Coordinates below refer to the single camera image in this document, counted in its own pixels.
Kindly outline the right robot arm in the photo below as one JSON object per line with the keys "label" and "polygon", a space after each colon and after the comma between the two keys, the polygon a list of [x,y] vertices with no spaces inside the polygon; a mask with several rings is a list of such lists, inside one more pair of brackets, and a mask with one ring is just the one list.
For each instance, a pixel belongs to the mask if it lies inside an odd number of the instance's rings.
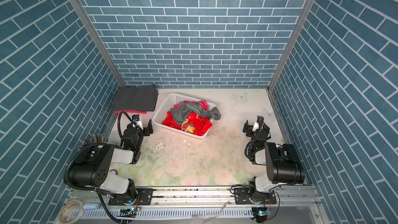
{"label": "right robot arm", "polygon": [[294,146],[271,142],[270,128],[262,116],[253,125],[245,122],[243,133],[250,138],[244,151],[246,158],[252,164],[266,167],[265,174],[249,182],[248,197],[252,201],[267,199],[276,188],[304,182],[305,172]]}

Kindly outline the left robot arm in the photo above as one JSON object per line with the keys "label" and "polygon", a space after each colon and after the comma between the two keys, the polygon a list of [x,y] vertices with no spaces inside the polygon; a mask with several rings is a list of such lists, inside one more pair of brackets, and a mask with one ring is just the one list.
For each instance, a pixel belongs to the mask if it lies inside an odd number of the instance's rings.
{"label": "left robot arm", "polygon": [[123,198],[131,204],[137,198],[134,181],[110,171],[112,164],[137,164],[144,137],[153,134],[152,121],[143,127],[139,114],[118,114],[120,145],[88,144],[73,157],[64,173],[64,182],[75,190],[95,191],[98,195]]}

